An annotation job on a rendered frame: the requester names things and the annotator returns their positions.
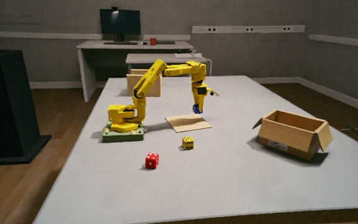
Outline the yellow die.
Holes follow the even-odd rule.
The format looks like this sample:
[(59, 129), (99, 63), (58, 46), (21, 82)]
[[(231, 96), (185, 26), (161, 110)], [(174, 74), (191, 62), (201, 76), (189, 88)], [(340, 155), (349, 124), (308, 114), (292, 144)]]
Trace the yellow die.
[(193, 149), (194, 148), (194, 140), (191, 136), (182, 137), (182, 146), (184, 149)]

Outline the dark blue die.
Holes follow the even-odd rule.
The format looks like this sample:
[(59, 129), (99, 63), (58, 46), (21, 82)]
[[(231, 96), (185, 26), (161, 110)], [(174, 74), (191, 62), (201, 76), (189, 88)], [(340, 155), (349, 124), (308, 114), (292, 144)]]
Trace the dark blue die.
[(193, 112), (195, 114), (201, 114), (201, 113), (203, 113), (203, 110), (200, 112), (199, 111), (199, 104), (197, 104), (197, 105), (193, 105)]

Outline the red die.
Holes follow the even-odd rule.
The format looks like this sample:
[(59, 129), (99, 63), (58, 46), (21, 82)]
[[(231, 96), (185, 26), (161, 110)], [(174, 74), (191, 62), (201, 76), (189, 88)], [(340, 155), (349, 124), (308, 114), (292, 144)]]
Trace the red die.
[(145, 158), (145, 166), (148, 168), (156, 169), (159, 164), (159, 155), (149, 153)]

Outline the tan flat mat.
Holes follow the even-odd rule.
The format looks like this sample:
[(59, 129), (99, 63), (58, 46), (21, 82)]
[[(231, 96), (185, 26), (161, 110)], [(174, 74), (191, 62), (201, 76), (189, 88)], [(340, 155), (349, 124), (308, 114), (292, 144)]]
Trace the tan flat mat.
[(177, 133), (212, 128), (212, 126), (198, 114), (172, 116), (165, 119)]

